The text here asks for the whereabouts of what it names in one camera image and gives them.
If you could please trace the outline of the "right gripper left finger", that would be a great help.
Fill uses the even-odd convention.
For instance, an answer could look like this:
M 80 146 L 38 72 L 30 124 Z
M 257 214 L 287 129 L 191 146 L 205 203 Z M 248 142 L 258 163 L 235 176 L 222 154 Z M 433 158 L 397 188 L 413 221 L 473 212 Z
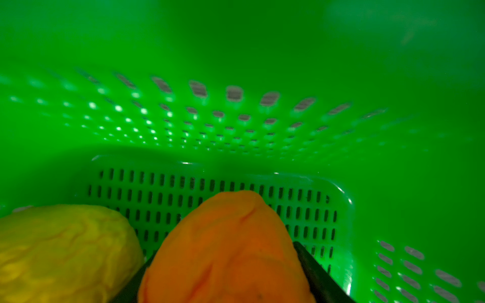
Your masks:
M 110 301 L 110 303 L 137 303 L 138 290 L 147 268 L 151 265 L 154 255 L 135 273 L 123 289 Z

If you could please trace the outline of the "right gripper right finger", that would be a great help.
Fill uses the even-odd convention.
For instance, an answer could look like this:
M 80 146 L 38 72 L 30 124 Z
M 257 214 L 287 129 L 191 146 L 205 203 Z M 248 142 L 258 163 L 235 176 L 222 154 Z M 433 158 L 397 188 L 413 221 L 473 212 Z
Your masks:
M 295 241 L 293 246 L 316 302 L 355 303 L 301 243 Z

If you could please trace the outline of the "yellow fruit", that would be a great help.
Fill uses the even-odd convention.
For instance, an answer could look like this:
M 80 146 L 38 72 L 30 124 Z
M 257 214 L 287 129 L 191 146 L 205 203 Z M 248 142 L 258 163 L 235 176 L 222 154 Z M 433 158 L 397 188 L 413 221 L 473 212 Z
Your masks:
M 106 207 L 48 205 L 1 219 L 2 302 L 109 302 L 144 261 L 128 219 Z

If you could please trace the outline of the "orange fruit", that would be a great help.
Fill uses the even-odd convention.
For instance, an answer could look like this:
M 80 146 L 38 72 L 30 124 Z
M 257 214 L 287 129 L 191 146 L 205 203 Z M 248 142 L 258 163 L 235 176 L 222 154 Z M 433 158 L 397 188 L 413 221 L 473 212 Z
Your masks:
M 253 191 L 207 199 L 169 233 L 139 302 L 314 302 L 278 214 Z

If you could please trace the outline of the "green plastic basket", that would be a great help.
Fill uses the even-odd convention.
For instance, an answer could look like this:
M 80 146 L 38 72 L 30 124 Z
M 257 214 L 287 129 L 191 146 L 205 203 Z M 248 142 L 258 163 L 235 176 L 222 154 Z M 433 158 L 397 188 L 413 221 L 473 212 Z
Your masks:
M 484 2 L 1 2 L 2 216 L 149 258 L 239 190 L 356 302 L 483 302 Z

